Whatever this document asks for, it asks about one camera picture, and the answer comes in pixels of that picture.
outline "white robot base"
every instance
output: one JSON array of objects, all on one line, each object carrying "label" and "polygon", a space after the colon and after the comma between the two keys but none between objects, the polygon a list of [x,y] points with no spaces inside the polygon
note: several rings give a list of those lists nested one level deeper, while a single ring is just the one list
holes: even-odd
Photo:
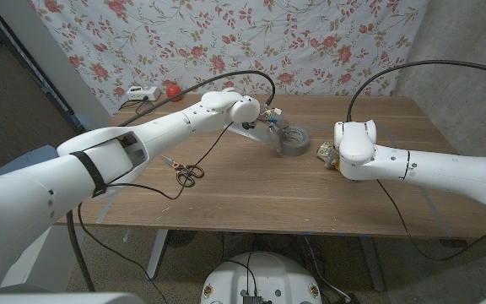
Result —
[{"label": "white robot base", "polygon": [[[245,266],[254,279],[250,272],[247,279]],[[314,277],[295,261],[273,252],[247,252],[222,263],[208,276],[200,301],[202,304],[264,302],[320,304],[321,294]]]}]

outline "scissors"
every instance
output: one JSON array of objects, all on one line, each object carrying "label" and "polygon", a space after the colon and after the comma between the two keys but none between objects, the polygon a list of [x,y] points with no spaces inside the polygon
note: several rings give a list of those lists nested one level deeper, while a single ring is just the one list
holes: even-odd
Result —
[{"label": "scissors", "polygon": [[161,155],[160,157],[162,157],[168,166],[175,169],[175,178],[183,187],[194,186],[196,182],[193,177],[202,178],[204,176],[203,169],[200,166],[180,165],[164,155]]}]

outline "table leg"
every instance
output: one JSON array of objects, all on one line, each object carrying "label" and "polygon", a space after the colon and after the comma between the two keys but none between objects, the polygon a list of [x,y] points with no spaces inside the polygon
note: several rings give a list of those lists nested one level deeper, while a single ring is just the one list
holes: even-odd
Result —
[{"label": "table leg", "polygon": [[359,239],[361,240],[361,250],[363,252],[364,259],[367,262],[367,268],[369,270],[370,279],[372,280],[372,286],[376,291],[384,291],[386,289],[386,285],[384,284],[384,278],[382,277],[375,242],[372,237],[367,236],[361,236]]},{"label": "table leg", "polygon": [[165,252],[166,237],[168,236],[168,230],[157,230],[157,236],[155,237],[155,243],[153,244],[153,250],[151,251],[151,257],[149,257],[148,263],[148,277],[154,279],[159,271],[160,261]]}]

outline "gray wall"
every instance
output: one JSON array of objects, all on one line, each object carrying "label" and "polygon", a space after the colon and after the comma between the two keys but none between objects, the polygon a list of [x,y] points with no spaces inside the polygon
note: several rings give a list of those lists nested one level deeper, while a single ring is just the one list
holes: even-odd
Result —
[{"label": "gray wall", "polygon": [[[486,1],[430,0],[408,61],[424,59],[486,65]],[[395,95],[414,99],[460,154],[486,156],[486,72],[407,68]]]},{"label": "gray wall", "polygon": [[26,0],[0,0],[0,14],[86,129],[105,127],[110,114],[95,98],[67,55]]}]

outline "black strap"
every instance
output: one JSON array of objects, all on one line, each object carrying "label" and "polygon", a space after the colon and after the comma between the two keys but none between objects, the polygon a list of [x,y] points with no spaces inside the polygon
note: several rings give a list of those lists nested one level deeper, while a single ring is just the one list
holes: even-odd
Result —
[{"label": "black strap", "polygon": [[76,156],[82,162],[85,169],[87,169],[87,171],[91,175],[91,178],[93,179],[94,182],[93,198],[105,193],[106,192],[105,180],[102,178],[99,169],[97,169],[97,166],[95,166],[95,164],[89,158],[89,156],[85,154],[85,152],[83,151],[72,152],[71,155]]}]

